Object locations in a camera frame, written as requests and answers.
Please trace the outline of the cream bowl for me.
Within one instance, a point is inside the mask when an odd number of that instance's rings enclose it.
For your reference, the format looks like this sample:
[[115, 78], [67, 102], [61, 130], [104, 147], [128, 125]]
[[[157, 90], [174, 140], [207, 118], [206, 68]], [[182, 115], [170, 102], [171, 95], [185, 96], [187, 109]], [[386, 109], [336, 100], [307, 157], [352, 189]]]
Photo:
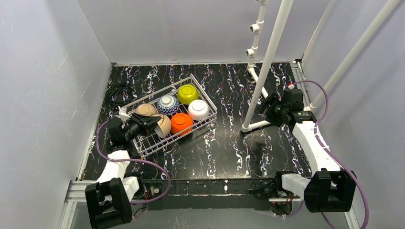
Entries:
[[157, 115], [158, 111], [153, 105], [143, 103], [135, 109], [135, 113], [142, 116], [153, 116]]
[[185, 135], [192, 131], [194, 125], [192, 118], [185, 113], [177, 113], [171, 118], [171, 133]]
[[152, 117], [160, 118], [154, 131], [159, 138], [165, 138], [171, 132], [171, 121], [169, 117], [164, 114], [155, 114]]

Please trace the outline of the red patterned bowl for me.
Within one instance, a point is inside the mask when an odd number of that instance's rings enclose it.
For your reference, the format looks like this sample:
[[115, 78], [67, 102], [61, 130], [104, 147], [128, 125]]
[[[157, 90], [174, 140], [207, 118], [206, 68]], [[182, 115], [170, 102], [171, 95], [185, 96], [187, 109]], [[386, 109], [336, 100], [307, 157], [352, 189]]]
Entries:
[[180, 110], [180, 102], [172, 95], [164, 95], [157, 102], [159, 114], [173, 116]]

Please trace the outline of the yellow-green bowl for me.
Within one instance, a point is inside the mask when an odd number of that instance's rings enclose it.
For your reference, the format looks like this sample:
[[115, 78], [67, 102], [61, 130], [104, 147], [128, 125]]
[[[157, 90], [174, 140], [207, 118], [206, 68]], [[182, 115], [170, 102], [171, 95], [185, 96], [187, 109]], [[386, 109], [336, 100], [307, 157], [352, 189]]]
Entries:
[[195, 86], [191, 84], [182, 85], [177, 94], [177, 99], [180, 103], [189, 105], [192, 101], [199, 98], [199, 93]]

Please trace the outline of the white bowl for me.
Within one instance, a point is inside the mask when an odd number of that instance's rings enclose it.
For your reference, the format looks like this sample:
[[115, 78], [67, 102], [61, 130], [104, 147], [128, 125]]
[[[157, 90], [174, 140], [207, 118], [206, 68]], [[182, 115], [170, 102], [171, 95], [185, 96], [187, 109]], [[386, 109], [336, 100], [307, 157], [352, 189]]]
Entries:
[[187, 110], [187, 114], [195, 121], [201, 121], [209, 116], [208, 104], [200, 99], [192, 101]]

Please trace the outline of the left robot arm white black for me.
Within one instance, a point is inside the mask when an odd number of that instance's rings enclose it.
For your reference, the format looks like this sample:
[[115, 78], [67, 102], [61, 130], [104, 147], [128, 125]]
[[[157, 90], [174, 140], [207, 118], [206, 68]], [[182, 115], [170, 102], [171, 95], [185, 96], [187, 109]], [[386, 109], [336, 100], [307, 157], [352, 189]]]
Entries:
[[110, 152], [102, 156], [107, 163], [96, 182], [85, 188], [93, 229], [109, 229], [132, 221], [131, 201], [140, 185], [137, 177], [125, 175], [130, 163], [130, 142], [139, 135], [154, 132], [161, 120], [159, 114], [145, 116], [134, 113], [126, 121], [115, 117], [106, 122]]

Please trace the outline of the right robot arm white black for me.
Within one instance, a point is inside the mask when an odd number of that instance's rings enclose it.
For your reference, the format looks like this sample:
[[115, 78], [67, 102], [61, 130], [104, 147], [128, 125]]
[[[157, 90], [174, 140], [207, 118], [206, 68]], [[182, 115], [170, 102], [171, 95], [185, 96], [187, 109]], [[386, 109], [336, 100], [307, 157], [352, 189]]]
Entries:
[[290, 171], [277, 172], [274, 190], [299, 197], [312, 213], [348, 212], [352, 207], [355, 181], [326, 152], [327, 147], [318, 142], [322, 137], [314, 132], [317, 119], [313, 112], [304, 110], [303, 92], [286, 89], [282, 96], [270, 93], [256, 112], [265, 115], [272, 125], [289, 126], [311, 167], [311, 178]]

